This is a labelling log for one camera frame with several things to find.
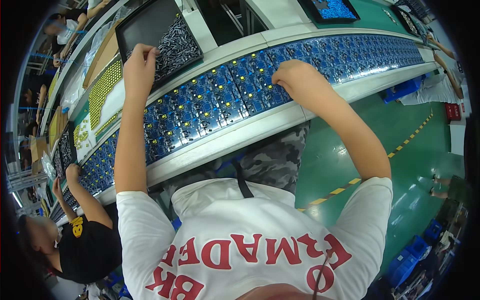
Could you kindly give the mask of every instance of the camouflage pants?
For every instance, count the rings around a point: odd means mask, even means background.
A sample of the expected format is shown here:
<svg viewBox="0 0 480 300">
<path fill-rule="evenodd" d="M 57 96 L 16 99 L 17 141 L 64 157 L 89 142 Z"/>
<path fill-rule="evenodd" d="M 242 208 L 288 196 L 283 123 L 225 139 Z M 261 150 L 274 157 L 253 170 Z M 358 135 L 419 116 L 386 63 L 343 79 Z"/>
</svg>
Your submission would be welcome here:
<svg viewBox="0 0 480 300">
<path fill-rule="evenodd" d="M 295 194 L 301 155 L 310 130 L 310 121 L 287 129 L 247 146 L 239 161 L 246 181 L 273 186 Z M 215 161 L 162 183 L 170 195 L 181 187 L 206 179 L 217 178 Z"/>
</svg>

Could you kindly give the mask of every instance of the yellow print on shirt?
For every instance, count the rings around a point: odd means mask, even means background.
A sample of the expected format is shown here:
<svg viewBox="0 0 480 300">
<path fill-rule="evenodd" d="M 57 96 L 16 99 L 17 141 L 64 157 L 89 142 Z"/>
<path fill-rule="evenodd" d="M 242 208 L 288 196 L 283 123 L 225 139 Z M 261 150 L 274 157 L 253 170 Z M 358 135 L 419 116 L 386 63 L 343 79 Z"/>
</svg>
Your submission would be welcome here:
<svg viewBox="0 0 480 300">
<path fill-rule="evenodd" d="M 75 219 L 72 220 L 72 222 L 70 222 L 70 224 L 73 227 L 73 235 L 76 238 L 79 238 L 82 235 L 83 223 L 84 223 L 84 219 L 81 216 L 76 217 Z"/>
</svg>

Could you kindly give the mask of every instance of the black strap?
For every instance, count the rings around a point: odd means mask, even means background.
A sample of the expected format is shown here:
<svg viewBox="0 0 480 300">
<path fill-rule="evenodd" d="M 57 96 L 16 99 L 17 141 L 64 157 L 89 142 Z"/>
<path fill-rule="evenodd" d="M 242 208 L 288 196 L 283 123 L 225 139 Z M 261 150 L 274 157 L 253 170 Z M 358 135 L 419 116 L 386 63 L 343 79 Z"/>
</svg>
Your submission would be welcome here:
<svg viewBox="0 0 480 300">
<path fill-rule="evenodd" d="M 236 159 L 232 159 L 232 165 L 237 170 L 237 181 L 239 183 L 240 192 L 244 198 L 253 198 L 253 194 L 247 186 L 245 182 L 245 178 L 243 177 L 243 170 Z"/>
</svg>

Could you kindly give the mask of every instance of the floor marking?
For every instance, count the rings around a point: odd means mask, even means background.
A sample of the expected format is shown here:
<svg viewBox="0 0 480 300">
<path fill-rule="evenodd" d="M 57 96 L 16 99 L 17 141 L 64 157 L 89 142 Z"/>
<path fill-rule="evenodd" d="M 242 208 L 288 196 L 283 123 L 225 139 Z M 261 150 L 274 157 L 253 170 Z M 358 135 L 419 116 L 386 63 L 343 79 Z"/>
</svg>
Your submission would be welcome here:
<svg viewBox="0 0 480 300">
<path fill-rule="evenodd" d="M 423 125 L 427 124 L 427 122 L 433 117 L 433 113 L 431 113 L 428 118 L 426 119 L 425 122 L 423 122 Z M 392 158 L 395 154 L 397 154 L 398 151 L 402 150 L 406 144 L 408 144 L 414 137 L 416 134 L 418 134 L 420 132 L 420 129 L 423 128 L 423 125 L 420 125 L 418 129 L 415 130 L 415 133 L 410 135 L 410 137 L 407 139 L 407 140 L 404 140 L 403 141 L 403 144 L 401 144 L 400 146 L 398 146 L 397 148 L 395 148 L 395 150 L 393 152 L 391 152 L 390 154 L 388 154 L 388 158 Z M 297 210 L 303 212 L 315 205 L 318 205 L 330 198 L 332 198 L 333 196 L 335 195 L 338 195 L 340 194 L 341 192 L 343 192 L 344 190 L 348 189 L 349 187 L 351 187 L 352 185 L 355 185 L 357 184 L 359 181 L 361 181 L 361 178 L 354 178 L 352 180 L 350 180 L 346 185 L 330 192 L 327 196 L 323 197 L 323 198 L 318 198 L 317 200 L 315 201 L 312 201 L 310 203 L 308 203 L 308 207 L 307 208 L 297 208 Z"/>
</svg>

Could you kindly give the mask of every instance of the factory floor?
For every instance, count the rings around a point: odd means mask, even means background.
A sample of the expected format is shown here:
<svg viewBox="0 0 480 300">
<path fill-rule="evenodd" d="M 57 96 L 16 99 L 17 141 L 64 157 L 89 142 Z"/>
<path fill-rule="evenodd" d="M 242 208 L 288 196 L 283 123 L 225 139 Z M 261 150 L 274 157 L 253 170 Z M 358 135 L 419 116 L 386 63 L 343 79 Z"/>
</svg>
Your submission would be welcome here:
<svg viewBox="0 0 480 300">
<path fill-rule="evenodd" d="M 352 107 L 375 132 L 387 153 L 415 133 L 433 112 L 426 125 L 390 159 L 394 198 L 379 277 L 413 236 L 422 234 L 442 206 L 442 200 L 429 195 L 433 174 L 464 177 L 463 156 L 448 153 L 450 132 L 443 103 L 384 104 L 375 94 L 353 103 Z M 307 208 L 309 203 L 325 198 L 358 176 L 338 135 L 320 118 L 313 119 L 302 156 L 296 207 Z M 359 185 L 359 182 L 351 185 L 304 213 L 326 226 L 334 224 Z"/>
</svg>

